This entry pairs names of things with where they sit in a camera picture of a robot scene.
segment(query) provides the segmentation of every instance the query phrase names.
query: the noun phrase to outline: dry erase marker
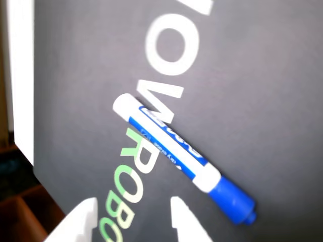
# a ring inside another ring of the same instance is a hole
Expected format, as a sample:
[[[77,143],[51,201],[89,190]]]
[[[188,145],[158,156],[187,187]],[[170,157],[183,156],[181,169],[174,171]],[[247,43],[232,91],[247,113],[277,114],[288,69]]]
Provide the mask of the dry erase marker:
[[[132,124],[235,223],[252,224],[255,201],[234,185],[131,94],[120,95],[113,110]]]

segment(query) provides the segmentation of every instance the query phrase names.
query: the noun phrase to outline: wooden shelf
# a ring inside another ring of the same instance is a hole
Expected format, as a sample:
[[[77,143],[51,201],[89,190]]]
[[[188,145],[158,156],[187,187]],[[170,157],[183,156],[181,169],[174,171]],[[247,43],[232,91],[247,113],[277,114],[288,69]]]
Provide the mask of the wooden shelf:
[[[6,154],[15,150],[19,150],[18,147],[16,145],[11,145],[5,148],[0,148],[0,155],[2,154]]]
[[[41,242],[64,218],[42,185],[0,203],[0,241]]]

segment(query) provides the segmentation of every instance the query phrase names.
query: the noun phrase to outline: blue marker label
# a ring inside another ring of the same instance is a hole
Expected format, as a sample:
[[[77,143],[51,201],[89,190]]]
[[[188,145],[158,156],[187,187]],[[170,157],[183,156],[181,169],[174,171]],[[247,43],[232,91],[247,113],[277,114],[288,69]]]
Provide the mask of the blue marker label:
[[[141,106],[140,111],[144,113],[150,120],[157,124],[162,130],[164,130],[177,144],[190,153],[201,165],[206,165],[207,160],[202,157],[196,150],[194,150],[189,144],[187,144],[178,134],[176,134],[171,128],[167,127],[159,118],[157,118],[151,111],[144,106]]]
[[[129,118],[129,123],[133,125],[138,131],[140,131],[144,137],[147,138],[157,149],[164,154],[175,166],[188,176],[191,180],[195,178],[195,174],[188,169],[175,155],[173,155],[162,143],[160,143],[154,136],[152,136],[143,126],[141,126],[132,117]]]

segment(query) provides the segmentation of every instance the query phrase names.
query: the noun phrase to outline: white object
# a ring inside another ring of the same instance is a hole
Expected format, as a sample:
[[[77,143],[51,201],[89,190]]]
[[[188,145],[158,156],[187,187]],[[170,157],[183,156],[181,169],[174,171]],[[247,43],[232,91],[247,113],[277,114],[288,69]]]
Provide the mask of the white object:
[[[179,197],[171,197],[172,227],[177,229],[178,242],[212,242],[198,219]]]
[[[166,29],[178,31],[184,38],[185,47],[182,56],[175,62],[164,60],[157,51],[157,41]],[[177,76],[186,72],[194,63],[199,48],[199,34],[195,24],[179,14],[165,14],[151,24],[145,43],[147,60],[159,73]]]
[[[34,0],[8,0],[15,143],[34,164]]]
[[[89,198],[77,205],[47,237],[45,242],[91,242],[97,227],[97,199]]]

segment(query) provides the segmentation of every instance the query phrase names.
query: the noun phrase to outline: green letter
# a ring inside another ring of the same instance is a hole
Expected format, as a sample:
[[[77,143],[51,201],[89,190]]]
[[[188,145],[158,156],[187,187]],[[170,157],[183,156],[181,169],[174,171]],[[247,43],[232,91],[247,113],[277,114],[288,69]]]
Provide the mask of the green letter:
[[[135,165],[142,173],[148,174],[152,171],[155,166],[157,157],[159,155],[159,150],[149,141],[144,139],[142,136],[134,132],[131,128],[127,129],[126,135],[132,140],[137,142],[136,148],[123,148],[121,150],[120,156],[133,156]],[[140,154],[142,148],[145,148],[151,153],[150,159],[147,164],[143,164],[140,160]]]
[[[121,185],[120,174],[123,172],[128,174],[135,181],[136,186],[137,186],[136,194],[134,194],[134,195],[130,194]],[[115,171],[115,184],[116,184],[116,187],[117,187],[118,191],[120,192],[120,194],[125,199],[127,199],[129,202],[138,203],[141,200],[142,195],[143,195],[143,184],[142,184],[142,181],[141,181],[138,173],[134,169],[130,168],[127,165],[119,165]]]
[[[100,227],[100,232],[102,237],[105,239],[106,242],[113,242],[113,240],[109,237],[109,235],[106,233],[104,226],[105,225],[109,225],[113,232],[116,235],[116,242],[123,242],[123,238],[122,238],[122,234],[120,232],[120,229],[118,228],[118,226],[109,218],[102,218],[100,219],[99,222],[99,227]]]
[[[117,208],[115,210],[113,210],[111,207],[113,200],[117,203]],[[117,218],[117,222],[121,228],[130,227],[135,213],[112,190],[110,190],[109,194],[107,195],[105,208],[111,217]],[[127,214],[125,220],[123,220],[121,217],[122,211],[124,211]]]

